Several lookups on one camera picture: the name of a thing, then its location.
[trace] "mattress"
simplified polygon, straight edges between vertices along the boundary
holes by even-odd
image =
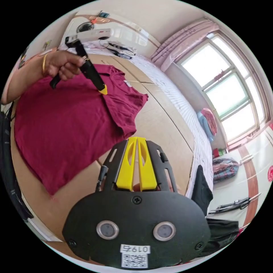
[[[85,50],[88,54],[102,54],[114,56],[108,49],[106,49],[100,41],[84,43]],[[70,52],[76,53],[75,49],[69,49]],[[202,165],[204,175],[210,190],[213,190],[213,170],[212,170],[212,149],[210,142],[202,129],[196,112],[190,103],[186,100],[177,86],[163,73],[157,66],[155,66],[149,59],[137,54],[130,60],[137,68],[145,73],[165,95],[170,99],[175,108],[179,111],[192,134],[194,135],[194,151],[193,164],[191,170],[190,181],[186,196],[191,198],[196,178],[196,171],[199,165]]]

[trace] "wooden floor strip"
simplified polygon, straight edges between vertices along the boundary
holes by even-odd
[[[242,158],[249,155],[249,152],[245,146],[241,146],[238,149],[238,152],[240,153]],[[244,163],[244,167],[245,167],[245,172],[247,175],[248,197],[252,198],[253,196],[255,196],[259,193],[256,170],[255,170],[252,160]],[[258,199],[252,201],[248,205],[247,215],[245,217],[244,226],[253,220],[253,218],[255,217],[256,211],[257,211],[257,207],[258,207]]]

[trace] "bangle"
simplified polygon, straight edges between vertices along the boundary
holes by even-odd
[[[42,72],[43,72],[43,75],[45,74],[46,56],[47,56],[47,53],[44,55],[44,58],[43,58],[43,64],[42,64]]]

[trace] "hand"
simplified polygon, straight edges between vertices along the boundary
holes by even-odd
[[[80,67],[85,63],[83,58],[65,50],[48,53],[45,59],[45,76],[54,78],[57,74],[67,81],[81,73]]]
[[[167,181],[168,181],[168,185],[169,185],[170,191],[173,192],[173,186],[172,186],[172,184],[171,184],[171,180],[170,180],[169,177],[167,177]],[[178,192],[179,194],[182,194],[182,193],[181,193],[181,189],[180,189],[180,187],[179,187],[177,184],[176,184],[176,188],[177,188],[177,192]],[[140,184],[139,184],[139,183],[133,186],[133,191],[140,191]]]

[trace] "window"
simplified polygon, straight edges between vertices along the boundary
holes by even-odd
[[[213,106],[228,144],[252,133],[266,119],[259,89],[250,70],[219,34],[206,39],[180,65]]]

